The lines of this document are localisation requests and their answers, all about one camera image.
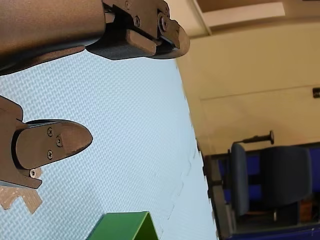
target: beige wall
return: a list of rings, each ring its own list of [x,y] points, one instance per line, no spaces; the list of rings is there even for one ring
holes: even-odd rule
[[[312,97],[320,86],[319,43],[317,22],[192,40],[177,62],[203,153],[225,153],[232,142],[269,130],[277,145],[320,141],[320,99]]]
[[[176,20],[190,37],[207,36],[208,32],[194,0],[165,0],[170,8],[170,18]]]

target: textured floor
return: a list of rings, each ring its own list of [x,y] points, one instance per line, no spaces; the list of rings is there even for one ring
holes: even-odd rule
[[[0,240],[85,240],[108,212],[150,211],[161,240],[212,240],[202,159],[173,60],[87,52],[0,77],[24,121],[85,125],[92,145],[43,167],[43,204],[0,209]]]

